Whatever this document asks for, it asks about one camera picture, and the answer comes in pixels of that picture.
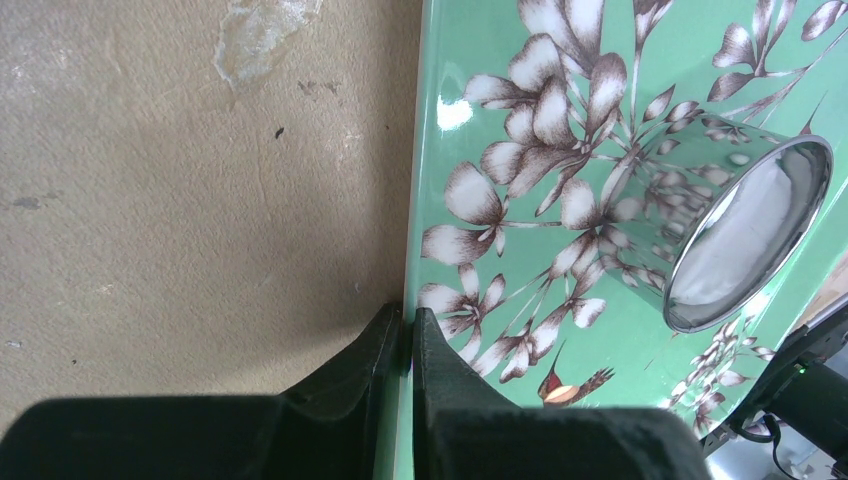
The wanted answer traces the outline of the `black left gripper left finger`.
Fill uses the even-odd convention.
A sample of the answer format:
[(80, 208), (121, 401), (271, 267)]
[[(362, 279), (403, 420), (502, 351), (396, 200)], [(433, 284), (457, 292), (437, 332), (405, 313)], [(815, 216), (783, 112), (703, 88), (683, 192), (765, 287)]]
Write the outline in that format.
[(1, 440), (5, 479), (369, 479), (401, 308), (275, 395), (58, 398)]

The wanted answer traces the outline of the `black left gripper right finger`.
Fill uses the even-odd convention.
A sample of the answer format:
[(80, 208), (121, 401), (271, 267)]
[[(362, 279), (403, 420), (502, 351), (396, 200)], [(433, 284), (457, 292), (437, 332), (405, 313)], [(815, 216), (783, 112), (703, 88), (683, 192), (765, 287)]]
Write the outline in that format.
[(707, 479), (700, 442), (655, 408), (522, 408), (419, 308), (412, 333), (417, 479)]

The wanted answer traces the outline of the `green floral tray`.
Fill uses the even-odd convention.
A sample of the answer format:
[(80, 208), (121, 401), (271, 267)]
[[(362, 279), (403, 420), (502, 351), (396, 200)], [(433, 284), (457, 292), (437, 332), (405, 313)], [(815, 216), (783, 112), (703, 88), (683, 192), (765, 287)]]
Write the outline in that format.
[[(785, 138), (834, 168), (775, 278), (720, 324), (662, 317), (676, 239)], [(843, 1), (427, 1), (404, 312), (524, 407), (730, 417), (847, 248)]]

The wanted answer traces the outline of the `white dough ball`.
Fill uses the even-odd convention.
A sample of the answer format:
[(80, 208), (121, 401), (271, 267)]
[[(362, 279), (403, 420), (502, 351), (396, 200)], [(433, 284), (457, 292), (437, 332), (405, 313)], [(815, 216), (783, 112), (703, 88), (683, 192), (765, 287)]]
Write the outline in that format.
[(705, 305), (737, 293), (766, 253), (791, 205), (791, 180), (775, 162), (750, 172), (718, 219), (686, 253), (671, 290), (678, 303)]

